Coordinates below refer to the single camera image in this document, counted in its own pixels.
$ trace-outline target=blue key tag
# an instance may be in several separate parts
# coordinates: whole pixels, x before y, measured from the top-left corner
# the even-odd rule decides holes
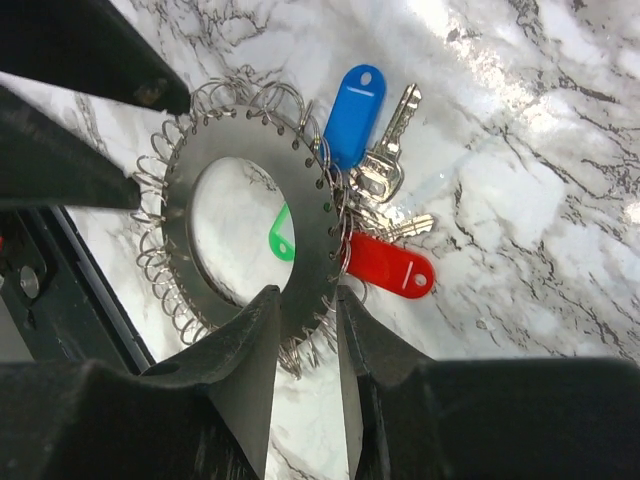
[[[324,136],[341,170],[357,166],[367,148],[387,86],[382,72],[358,65],[342,79]]]

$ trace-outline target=metal disc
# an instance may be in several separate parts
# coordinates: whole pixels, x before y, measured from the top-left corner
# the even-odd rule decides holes
[[[329,208],[330,187],[326,181],[317,183],[322,177],[321,167],[304,142],[295,142],[293,129],[278,128],[271,122],[264,125],[263,117],[255,116],[257,108],[231,108],[236,115],[209,118],[206,125],[199,119],[197,133],[188,133],[167,168],[162,228],[169,268],[185,300],[205,322],[219,327],[240,311],[225,299],[198,258],[191,207],[197,183],[213,162],[225,157],[254,162],[280,187],[289,205],[296,239],[293,269],[282,291],[281,338],[305,338],[303,327],[315,329],[319,324],[314,313],[326,313],[322,297],[333,298],[336,284],[329,278],[340,269],[339,255],[335,258],[340,238],[329,234],[337,222],[334,209]]]

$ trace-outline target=key blade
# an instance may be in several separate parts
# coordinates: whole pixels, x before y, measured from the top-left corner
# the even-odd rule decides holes
[[[433,215],[421,215],[420,217],[390,228],[382,235],[381,238],[391,242],[396,242],[400,238],[414,237],[422,233],[429,233],[433,230],[435,222]]]
[[[404,93],[402,94],[400,103],[398,103],[396,111],[393,113],[391,121],[389,122],[389,125],[384,132],[382,140],[380,141],[380,146],[382,148],[387,147],[390,150],[395,149],[396,152],[394,153],[398,153],[400,136],[407,129],[409,121],[418,109],[418,105],[420,104],[421,100],[422,92],[420,92],[418,84],[412,83],[411,85],[407,86]]]

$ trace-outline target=red key tag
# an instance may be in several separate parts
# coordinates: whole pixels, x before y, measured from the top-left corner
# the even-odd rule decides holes
[[[436,272],[426,258],[354,232],[347,272],[405,298],[420,298],[433,288]]]

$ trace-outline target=hole in metal disc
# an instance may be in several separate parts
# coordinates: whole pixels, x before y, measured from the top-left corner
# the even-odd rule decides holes
[[[283,205],[273,179],[248,160],[225,157],[200,175],[190,208],[192,248],[201,274],[230,303],[246,305],[265,285],[286,286],[293,258],[279,257],[295,252],[291,216],[272,230]]]

